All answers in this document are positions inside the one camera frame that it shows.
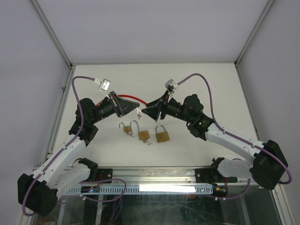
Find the red cable lock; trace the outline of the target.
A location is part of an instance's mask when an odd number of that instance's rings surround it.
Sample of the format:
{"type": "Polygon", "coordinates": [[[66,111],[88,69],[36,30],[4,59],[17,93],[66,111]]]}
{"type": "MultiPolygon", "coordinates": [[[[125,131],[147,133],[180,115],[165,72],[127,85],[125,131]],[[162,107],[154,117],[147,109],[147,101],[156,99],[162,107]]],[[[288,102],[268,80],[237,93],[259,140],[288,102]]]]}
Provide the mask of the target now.
{"type": "Polygon", "coordinates": [[[147,104],[145,101],[143,101],[142,99],[140,99],[138,97],[135,97],[135,96],[121,94],[121,95],[119,95],[119,97],[121,97],[121,98],[130,98],[130,99],[134,99],[134,100],[136,100],[136,101],[138,101],[138,102],[140,102],[144,105],[147,104]]]}

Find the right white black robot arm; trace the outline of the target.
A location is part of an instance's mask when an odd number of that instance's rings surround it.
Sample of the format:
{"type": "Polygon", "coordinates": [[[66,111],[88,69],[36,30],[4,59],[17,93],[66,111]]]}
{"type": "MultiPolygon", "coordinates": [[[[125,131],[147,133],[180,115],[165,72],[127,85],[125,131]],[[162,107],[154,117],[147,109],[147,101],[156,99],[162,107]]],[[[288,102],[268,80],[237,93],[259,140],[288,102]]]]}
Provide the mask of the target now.
{"type": "Polygon", "coordinates": [[[167,115],[186,122],[190,133],[204,141],[223,146],[236,153],[242,160],[229,160],[219,157],[210,166],[210,177],[221,181],[225,177],[238,177],[254,180],[261,187],[273,190],[282,183],[281,178],[288,163],[278,143],[253,141],[231,133],[217,124],[203,112],[198,96],[192,94],[177,102],[165,92],[162,97],[152,101],[142,109],[142,113],[153,120],[163,120],[167,115]]]}

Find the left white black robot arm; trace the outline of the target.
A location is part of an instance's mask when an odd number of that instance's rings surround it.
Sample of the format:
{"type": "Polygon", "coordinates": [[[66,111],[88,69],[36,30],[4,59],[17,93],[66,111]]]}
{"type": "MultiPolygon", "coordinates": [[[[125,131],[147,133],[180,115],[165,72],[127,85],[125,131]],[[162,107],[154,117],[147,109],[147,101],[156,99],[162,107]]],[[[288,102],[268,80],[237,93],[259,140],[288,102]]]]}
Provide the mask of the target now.
{"type": "Polygon", "coordinates": [[[114,91],[98,105],[89,98],[81,99],[75,112],[75,122],[60,150],[31,175],[22,174],[19,177],[18,202],[22,208],[45,217],[70,188],[81,181],[95,181],[98,178],[98,165],[87,158],[81,159],[69,171],[65,171],[65,168],[93,140],[98,131],[95,125],[97,122],[113,114],[125,116],[139,106],[138,102],[123,99],[114,91]]]}

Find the small brass padlock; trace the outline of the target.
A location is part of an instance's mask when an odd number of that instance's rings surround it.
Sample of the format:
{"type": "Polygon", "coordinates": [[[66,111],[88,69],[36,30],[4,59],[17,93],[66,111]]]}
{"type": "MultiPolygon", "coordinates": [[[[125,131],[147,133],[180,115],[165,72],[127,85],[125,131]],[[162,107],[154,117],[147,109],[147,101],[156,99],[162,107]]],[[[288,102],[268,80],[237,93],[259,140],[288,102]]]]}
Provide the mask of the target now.
{"type": "Polygon", "coordinates": [[[126,126],[123,122],[119,123],[119,129],[123,128],[123,132],[127,135],[129,135],[130,137],[133,137],[133,131],[132,128],[130,126],[126,126]]]}

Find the long shackle brass padlock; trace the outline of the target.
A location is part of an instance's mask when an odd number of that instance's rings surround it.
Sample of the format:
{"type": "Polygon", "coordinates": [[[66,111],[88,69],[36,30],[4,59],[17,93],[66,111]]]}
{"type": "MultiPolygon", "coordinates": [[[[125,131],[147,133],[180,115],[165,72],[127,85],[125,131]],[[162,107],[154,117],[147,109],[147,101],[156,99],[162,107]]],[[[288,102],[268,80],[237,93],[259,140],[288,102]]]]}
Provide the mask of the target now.
{"type": "Polygon", "coordinates": [[[140,127],[139,127],[139,124],[136,120],[132,120],[130,122],[130,127],[132,128],[132,124],[135,123],[136,124],[136,127],[137,127],[137,131],[138,131],[138,138],[140,141],[143,141],[143,139],[150,139],[150,134],[149,134],[149,131],[148,130],[145,130],[145,131],[141,131],[140,130],[140,127]]]}

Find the wide brass padlock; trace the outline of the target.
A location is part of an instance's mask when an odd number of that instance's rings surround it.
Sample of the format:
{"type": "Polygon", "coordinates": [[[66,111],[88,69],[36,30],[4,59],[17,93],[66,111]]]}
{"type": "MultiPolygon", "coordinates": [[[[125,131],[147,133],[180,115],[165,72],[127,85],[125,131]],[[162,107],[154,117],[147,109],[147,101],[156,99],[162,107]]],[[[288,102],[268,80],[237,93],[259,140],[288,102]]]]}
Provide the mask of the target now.
{"type": "Polygon", "coordinates": [[[164,143],[164,142],[170,141],[169,134],[163,125],[157,125],[155,127],[155,133],[156,133],[157,143],[164,143]]]}

